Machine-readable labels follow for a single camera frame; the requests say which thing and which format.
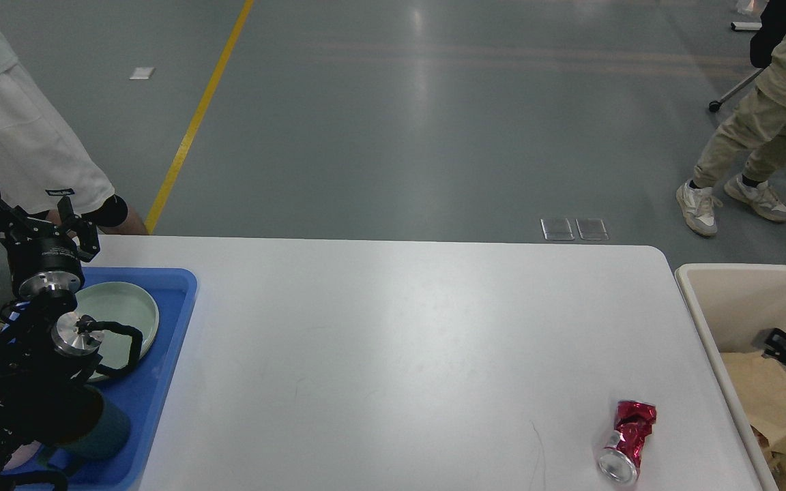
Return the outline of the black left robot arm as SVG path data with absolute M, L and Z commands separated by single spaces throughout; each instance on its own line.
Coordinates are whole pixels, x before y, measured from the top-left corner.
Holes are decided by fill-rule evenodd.
M 88 379 L 134 371 L 143 333 L 78 315 L 82 265 L 100 251 L 99 236 L 69 198 L 57 210 L 61 224 L 37 220 L 0 190 L 0 243 L 15 296 L 0 332 L 0 490 L 66 490 L 84 463 L 112 458 L 131 433 L 127 414 Z

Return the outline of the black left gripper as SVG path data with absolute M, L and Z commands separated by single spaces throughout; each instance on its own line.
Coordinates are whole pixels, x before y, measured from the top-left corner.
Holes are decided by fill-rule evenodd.
M 77 293 L 85 285 L 81 261 L 93 261 L 100 251 L 96 225 L 74 212 L 71 199 L 59 200 L 60 228 L 69 237 L 25 240 L 25 210 L 7 205 L 0 188 L 0 243 L 10 243 L 10 283 L 16 298 L 32 299 L 43 291 Z

